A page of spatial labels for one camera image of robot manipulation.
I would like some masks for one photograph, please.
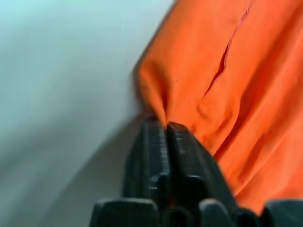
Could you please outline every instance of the orange fabric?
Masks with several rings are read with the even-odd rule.
[[[140,67],[163,125],[186,125],[238,202],[303,196],[301,0],[179,0]]]

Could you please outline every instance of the white background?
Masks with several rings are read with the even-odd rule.
[[[140,125],[133,69],[172,0],[0,0],[0,226],[87,227]]]

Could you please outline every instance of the black clamp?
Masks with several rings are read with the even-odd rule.
[[[260,217],[239,207],[185,126],[148,119],[127,161],[123,198],[98,202],[90,227],[303,227],[303,201],[269,202]]]

